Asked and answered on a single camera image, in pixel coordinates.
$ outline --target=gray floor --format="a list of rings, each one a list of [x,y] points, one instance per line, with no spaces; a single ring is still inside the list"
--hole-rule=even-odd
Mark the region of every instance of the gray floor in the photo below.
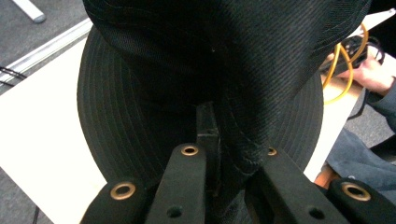
[[[0,1],[0,8],[3,9],[0,13],[1,65],[12,63],[86,18],[80,0],[32,2],[47,14],[45,23],[33,24],[10,0]],[[369,106],[366,106],[361,117],[348,122],[346,127],[360,136],[369,147],[392,135],[386,121]],[[34,212],[35,204],[0,169],[0,223],[31,223]],[[47,224],[51,221],[40,213],[38,223]]]

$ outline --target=person's hand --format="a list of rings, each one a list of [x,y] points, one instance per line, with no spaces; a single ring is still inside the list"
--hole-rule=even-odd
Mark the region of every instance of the person's hand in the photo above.
[[[395,72],[396,69],[389,71],[383,68],[373,55],[368,54],[361,66],[353,70],[353,79],[369,91],[385,96],[394,82],[395,77],[392,73]],[[349,72],[346,71],[338,77],[349,77]]]

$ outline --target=blue jeans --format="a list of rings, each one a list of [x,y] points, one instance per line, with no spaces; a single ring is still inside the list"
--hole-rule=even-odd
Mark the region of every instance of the blue jeans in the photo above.
[[[396,204],[396,166],[377,157],[356,134],[343,129],[327,163],[341,177],[362,181]]]

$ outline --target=yellow cable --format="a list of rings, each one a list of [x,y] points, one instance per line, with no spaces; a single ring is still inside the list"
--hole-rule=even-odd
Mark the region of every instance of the yellow cable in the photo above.
[[[338,57],[340,56],[340,48],[341,48],[341,43],[337,44],[334,49],[334,58],[332,59],[332,65],[329,68],[329,72],[327,73],[326,79],[323,82],[323,89],[326,88],[327,84],[329,84],[330,79],[332,79],[332,74],[334,73],[335,66],[337,65],[338,62]]]
[[[347,92],[349,91],[350,87],[352,86],[352,82],[353,82],[353,67],[352,67],[352,63],[350,62],[351,60],[349,59],[347,51],[345,50],[345,48],[343,46],[341,46],[341,54],[343,55],[344,59],[347,62],[346,65],[347,65],[347,69],[349,70],[349,80],[347,81],[346,88],[343,90],[343,92],[341,92],[341,94],[339,94],[334,99],[331,99],[329,101],[325,101],[324,102],[325,105],[334,103],[334,102],[338,101],[339,99],[343,98],[347,94]]]
[[[363,40],[361,41],[361,46],[359,47],[359,49],[355,53],[355,55],[353,55],[353,57],[349,61],[347,61],[348,63],[353,63],[353,62],[355,62],[356,59],[358,59],[358,57],[364,51],[367,41],[369,40],[369,32],[367,31],[367,29],[363,23],[361,24],[361,29],[363,30]]]

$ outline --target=black mesh fabric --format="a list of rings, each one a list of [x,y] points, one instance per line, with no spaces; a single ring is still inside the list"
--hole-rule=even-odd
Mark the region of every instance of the black mesh fabric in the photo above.
[[[99,169],[154,186],[172,149],[194,142],[196,106],[214,101],[221,191],[208,221],[245,223],[241,190],[268,147],[302,170],[309,162],[323,109],[316,70],[369,4],[84,0],[94,28],[78,111]]]

